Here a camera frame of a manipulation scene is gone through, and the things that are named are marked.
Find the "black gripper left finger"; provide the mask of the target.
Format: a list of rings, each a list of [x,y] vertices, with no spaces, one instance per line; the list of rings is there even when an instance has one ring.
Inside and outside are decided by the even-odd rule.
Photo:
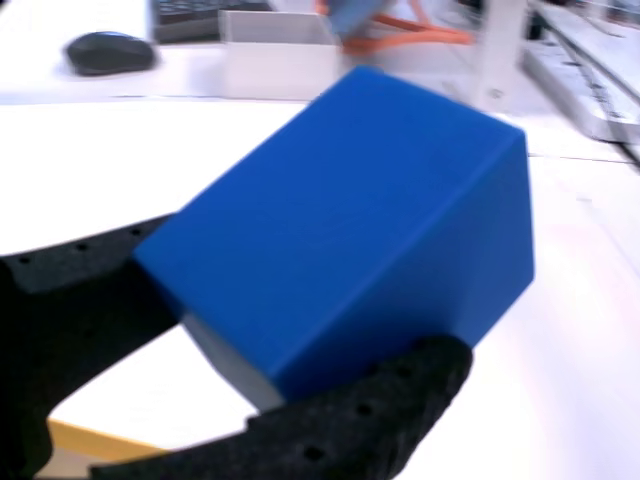
[[[52,455],[51,411],[175,326],[131,258],[165,220],[2,256],[2,478],[32,478]]]

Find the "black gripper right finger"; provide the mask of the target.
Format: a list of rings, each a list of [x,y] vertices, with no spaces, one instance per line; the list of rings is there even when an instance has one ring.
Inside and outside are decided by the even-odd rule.
[[[392,479],[466,381],[472,350],[431,337],[353,384],[252,417],[234,436],[94,467],[93,479]]]

